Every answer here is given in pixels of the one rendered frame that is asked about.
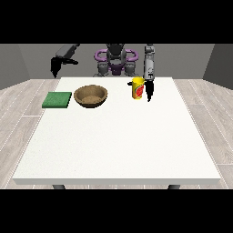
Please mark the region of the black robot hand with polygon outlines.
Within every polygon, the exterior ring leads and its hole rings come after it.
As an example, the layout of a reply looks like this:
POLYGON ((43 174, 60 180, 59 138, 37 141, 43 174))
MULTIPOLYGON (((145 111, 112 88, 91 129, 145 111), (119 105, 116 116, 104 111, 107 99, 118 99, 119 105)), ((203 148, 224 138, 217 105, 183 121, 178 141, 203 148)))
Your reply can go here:
MULTIPOLYGON (((129 86, 132 86, 132 80, 127 83, 129 86)), ((154 93, 154 82, 145 79, 144 90, 143 93, 147 94, 147 101, 151 100, 151 97, 154 93)))
POLYGON ((78 62, 76 60, 73 60, 73 59, 70 59, 70 58, 53 57, 51 59, 51 69, 50 69, 53 76, 54 77, 57 76, 58 72, 61 69, 61 65, 67 65, 67 64, 77 65, 78 62))

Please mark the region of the yellow cup with melon print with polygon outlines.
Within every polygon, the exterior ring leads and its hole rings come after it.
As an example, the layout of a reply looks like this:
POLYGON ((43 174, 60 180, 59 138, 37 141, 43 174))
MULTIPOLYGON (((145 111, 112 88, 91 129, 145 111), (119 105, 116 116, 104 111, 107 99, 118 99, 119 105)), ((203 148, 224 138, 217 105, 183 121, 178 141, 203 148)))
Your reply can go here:
POLYGON ((132 97, 140 99, 144 90, 145 79, 142 76, 136 76, 132 79, 132 97))

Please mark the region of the green square pad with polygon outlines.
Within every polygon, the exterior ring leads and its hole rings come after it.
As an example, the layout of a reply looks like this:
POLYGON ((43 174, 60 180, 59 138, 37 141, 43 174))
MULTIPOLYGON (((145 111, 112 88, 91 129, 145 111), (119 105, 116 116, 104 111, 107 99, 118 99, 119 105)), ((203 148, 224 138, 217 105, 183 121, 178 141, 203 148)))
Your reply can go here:
POLYGON ((71 92, 49 92, 42 108, 67 108, 71 95, 71 92))

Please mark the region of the brown wooden bowl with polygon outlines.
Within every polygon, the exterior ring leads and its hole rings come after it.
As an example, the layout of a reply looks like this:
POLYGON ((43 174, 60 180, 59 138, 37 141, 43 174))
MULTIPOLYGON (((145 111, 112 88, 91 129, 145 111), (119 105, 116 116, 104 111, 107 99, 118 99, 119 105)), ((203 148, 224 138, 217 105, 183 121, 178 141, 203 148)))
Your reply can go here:
POLYGON ((74 93, 75 101, 82 107, 95 108, 101 106, 107 98, 107 90, 102 86, 81 86, 74 93))

